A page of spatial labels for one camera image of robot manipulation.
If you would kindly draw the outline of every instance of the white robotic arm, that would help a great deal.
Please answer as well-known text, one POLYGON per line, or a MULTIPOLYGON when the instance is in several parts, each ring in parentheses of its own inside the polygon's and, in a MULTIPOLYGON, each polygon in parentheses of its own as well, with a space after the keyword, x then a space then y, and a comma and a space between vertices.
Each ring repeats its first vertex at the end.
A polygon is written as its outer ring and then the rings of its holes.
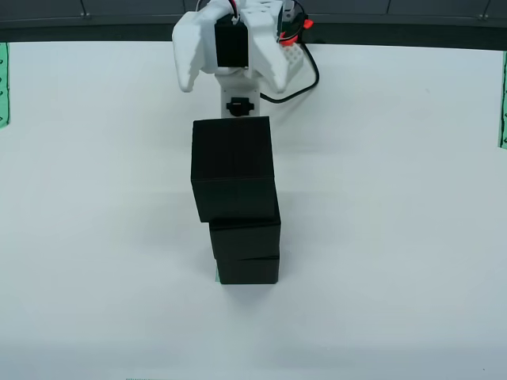
POLYGON ((254 109, 248 116, 255 116, 259 104, 258 81, 264 79, 274 93, 283 93, 303 65, 303 52, 297 44, 280 44, 284 2, 243 0, 237 2, 237 11, 238 19, 227 19, 233 13, 230 2, 211 0, 202 10, 187 12, 173 31, 174 58, 181 89, 192 91, 200 71, 215 74, 223 87, 224 117, 237 116, 238 112, 227 110, 232 99, 238 96, 250 99, 254 109), (217 25, 227 28, 226 33, 217 33, 217 25), (240 28, 247 30, 244 40, 237 37, 241 34, 240 28), (243 66, 225 66, 217 58, 224 54, 247 56, 243 57, 243 66))

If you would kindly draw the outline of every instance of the dark background wall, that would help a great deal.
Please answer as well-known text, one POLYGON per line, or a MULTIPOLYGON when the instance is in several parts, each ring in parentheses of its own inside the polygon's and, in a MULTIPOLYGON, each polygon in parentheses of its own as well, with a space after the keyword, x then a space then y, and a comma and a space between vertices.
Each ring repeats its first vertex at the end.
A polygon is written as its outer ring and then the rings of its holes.
MULTIPOLYGON (((507 50, 507 0, 302 0, 309 42, 507 50)), ((170 40, 196 0, 0 0, 0 41, 170 40)))

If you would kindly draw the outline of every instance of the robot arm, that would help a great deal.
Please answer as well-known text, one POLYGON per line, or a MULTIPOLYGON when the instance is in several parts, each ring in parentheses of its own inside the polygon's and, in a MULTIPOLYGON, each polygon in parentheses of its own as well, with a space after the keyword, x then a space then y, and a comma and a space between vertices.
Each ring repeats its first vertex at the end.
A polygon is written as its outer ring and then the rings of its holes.
POLYGON ((183 91, 192 91, 200 71, 235 76, 241 71, 249 80, 262 77, 273 92, 283 93, 303 65, 303 53, 297 45, 283 47, 279 44, 284 2, 237 0, 237 9, 238 19, 235 19, 230 16, 233 9, 228 0, 211 0, 202 10, 187 12, 175 26, 174 57, 183 91), (217 32, 217 28, 227 31, 217 32), (246 28, 246 38, 238 40, 241 28, 246 28), (245 44, 247 49, 238 48, 245 44), (231 54, 247 54, 247 57, 239 57, 240 60, 244 58, 247 66, 225 66, 217 58, 231 54))

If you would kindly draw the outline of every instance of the black cube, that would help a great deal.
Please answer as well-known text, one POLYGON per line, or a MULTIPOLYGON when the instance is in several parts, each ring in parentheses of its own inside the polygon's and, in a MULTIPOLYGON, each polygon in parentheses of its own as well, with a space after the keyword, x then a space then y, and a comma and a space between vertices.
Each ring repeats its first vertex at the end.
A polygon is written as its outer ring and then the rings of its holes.
POLYGON ((240 261, 217 260, 220 282, 223 285, 257 285, 278 282, 280 258, 240 261))
POLYGON ((216 260, 248 260, 280 256, 281 220, 278 202, 275 218, 217 219, 209 223, 216 260))
POLYGON ((201 222, 274 218, 269 118, 194 122, 191 178, 201 222))

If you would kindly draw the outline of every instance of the black cable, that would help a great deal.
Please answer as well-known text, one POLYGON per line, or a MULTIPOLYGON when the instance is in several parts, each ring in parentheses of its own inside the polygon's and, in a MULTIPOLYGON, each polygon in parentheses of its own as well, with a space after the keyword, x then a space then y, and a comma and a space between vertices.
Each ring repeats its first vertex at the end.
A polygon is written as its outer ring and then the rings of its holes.
POLYGON ((301 4, 298 0, 292 0, 292 1, 301 9, 301 13, 303 14, 303 19, 302 19, 301 25, 299 26, 299 28, 298 28, 298 30, 297 30, 296 33, 294 33, 290 37, 280 38, 280 41, 289 41, 289 40, 292 40, 293 38, 299 36, 303 32, 303 30, 304 30, 304 22, 307 20, 307 12, 304 10, 303 4, 301 4))
POLYGON ((308 50, 307 45, 305 45, 304 43, 301 43, 299 46, 301 46, 301 48, 304 50, 304 52, 307 53, 308 59, 310 60, 310 63, 311 63, 311 66, 314 69, 315 81, 313 82, 313 84, 309 85, 305 89, 301 89, 300 91, 293 93, 292 95, 289 95, 288 97, 284 97, 282 99, 273 99, 272 97, 269 97, 269 96, 261 93, 262 100, 268 101, 270 103, 274 103, 275 105, 279 105, 281 103, 285 103, 286 101, 290 101, 290 100, 294 99, 295 97, 298 97, 299 95, 302 95, 302 94, 310 91, 311 89, 314 89, 318 85, 318 83, 320 82, 320 73, 318 72, 317 63, 315 62, 313 55, 308 50))
MULTIPOLYGON (((229 4, 232 6, 232 10, 234 11, 234 17, 238 18, 238 7, 236 6, 236 2, 234 0, 228 0, 229 4)), ((200 10, 200 4, 203 2, 203 0, 197 0, 196 5, 196 12, 199 12, 200 10)))

